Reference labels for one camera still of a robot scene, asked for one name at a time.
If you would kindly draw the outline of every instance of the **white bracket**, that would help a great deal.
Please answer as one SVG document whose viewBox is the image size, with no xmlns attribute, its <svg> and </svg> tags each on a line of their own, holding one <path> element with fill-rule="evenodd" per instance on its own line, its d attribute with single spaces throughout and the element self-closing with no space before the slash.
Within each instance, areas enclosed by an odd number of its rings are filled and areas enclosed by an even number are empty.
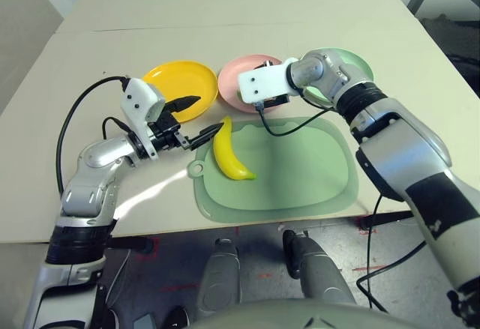
<svg viewBox="0 0 480 329">
<path fill-rule="evenodd" d="M 121 100 L 121 110 L 130 128 L 153 160 L 158 159 L 158 156 L 150 140 L 153 133 L 147 123 L 157 120 L 164 105 L 165 97 L 153 85 L 138 78 L 130 79 Z"/>
</svg>

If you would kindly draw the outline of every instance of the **yellow plate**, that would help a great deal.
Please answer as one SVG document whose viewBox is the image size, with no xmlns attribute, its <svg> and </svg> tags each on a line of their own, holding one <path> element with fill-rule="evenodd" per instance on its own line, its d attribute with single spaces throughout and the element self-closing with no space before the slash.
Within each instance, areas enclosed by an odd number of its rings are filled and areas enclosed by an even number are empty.
<svg viewBox="0 0 480 329">
<path fill-rule="evenodd" d="M 215 73 L 195 61 L 171 61 L 159 65 L 150 70 L 143 80 L 155 85 L 167 102 L 188 95 L 202 98 L 190 108 L 173 113 L 180 123 L 190 121 L 206 111 L 218 94 Z"/>
</svg>

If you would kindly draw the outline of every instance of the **pink plate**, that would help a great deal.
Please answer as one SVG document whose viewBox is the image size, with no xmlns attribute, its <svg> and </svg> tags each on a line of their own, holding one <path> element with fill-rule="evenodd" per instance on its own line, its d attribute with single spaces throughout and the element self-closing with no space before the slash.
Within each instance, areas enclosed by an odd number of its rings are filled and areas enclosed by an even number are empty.
<svg viewBox="0 0 480 329">
<path fill-rule="evenodd" d="M 242 101 L 237 76 L 242 72 L 253 70 L 264 61 L 271 61 L 273 64 L 281 63 L 280 60 L 270 55 L 252 54 L 233 59 L 225 64 L 218 75 L 218 91 L 230 106 L 247 113 L 257 112 L 254 106 Z"/>
</svg>

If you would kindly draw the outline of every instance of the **black band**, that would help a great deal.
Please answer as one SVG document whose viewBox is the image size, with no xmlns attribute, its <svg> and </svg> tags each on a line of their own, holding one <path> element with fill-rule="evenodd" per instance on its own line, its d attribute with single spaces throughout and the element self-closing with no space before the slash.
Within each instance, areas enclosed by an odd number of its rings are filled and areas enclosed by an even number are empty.
<svg viewBox="0 0 480 329">
<path fill-rule="evenodd" d="M 114 226 L 115 221 L 110 226 L 89 228 L 56 226 L 50 238 L 46 262 L 57 265 L 81 264 L 101 259 Z"/>
<path fill-rule="evenodd" d="M 292 89 L 295 89 L 298 93 L 302 93 L 303 90 L 295 85 L 292 79 L 292 63 L 288 64 L 286 67 L 286 81 Z"/>
<path fill-rule="evenodd" d="M 452 226 L 480 217 L 477 210 L 443 172 L 411 185 L 406 189 L 406 193 L 417 207 L 434 239 Z"/>
<path fill-rule="evenodd" d="M 337 110 L 348 124 L 363 109 L 380 99 L 387 98 L 372 82 L 354 85 L 337 102 Z"/>
</svg>

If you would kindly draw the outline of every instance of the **cutting board handle hole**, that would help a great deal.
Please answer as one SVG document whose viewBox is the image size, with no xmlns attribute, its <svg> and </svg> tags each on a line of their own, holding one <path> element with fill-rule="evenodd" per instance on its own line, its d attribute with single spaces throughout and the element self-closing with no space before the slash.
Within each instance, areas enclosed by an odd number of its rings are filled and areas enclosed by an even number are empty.
<svg viewBox="0 0 480 329">
<path fill-rule="evenodd" d="M 194 160 L 187 166 L 188 174 L 191 178 L 203 176 L 203 168 L 205 163 L 202 160 Z"/>
</svg>

